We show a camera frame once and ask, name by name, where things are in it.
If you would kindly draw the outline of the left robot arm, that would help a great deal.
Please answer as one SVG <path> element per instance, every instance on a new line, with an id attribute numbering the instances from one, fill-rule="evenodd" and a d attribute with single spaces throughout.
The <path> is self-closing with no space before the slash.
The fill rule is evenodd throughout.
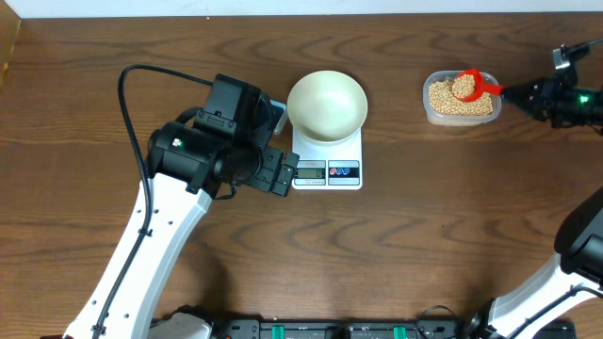
<path id="1" fill-rule="evenodd" d="M 219 74 L 203 107 L 193 106 L 155 130 L 143 154 L 118 82 L 122 116 L 138 163 L 132 215 L 90 300 L 66 338 L 208 338 L 212 322 L 195 310 L 154 322 L 153 314 L 192 230 L 222 185 L 287 195 L 299 157 L 269 146 L 286 122 L 284 104 L 262 89 Z"/>

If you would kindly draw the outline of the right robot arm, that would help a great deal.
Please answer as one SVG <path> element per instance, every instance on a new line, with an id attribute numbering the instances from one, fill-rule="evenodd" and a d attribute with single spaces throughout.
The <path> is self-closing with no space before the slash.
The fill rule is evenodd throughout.
<path id="1" fill-rule="evenodd" d="M 557 75 L 508 87 L 502 97 L 539 121 L 574 127 L 602 124 L 602 92 L 579 89 Z M 598 189 L 563 221 L 554 253 L 507 295 L 486 303 L 462 338 L 533 338 L 580 303 L 602 297 L 602 191 Z"/>

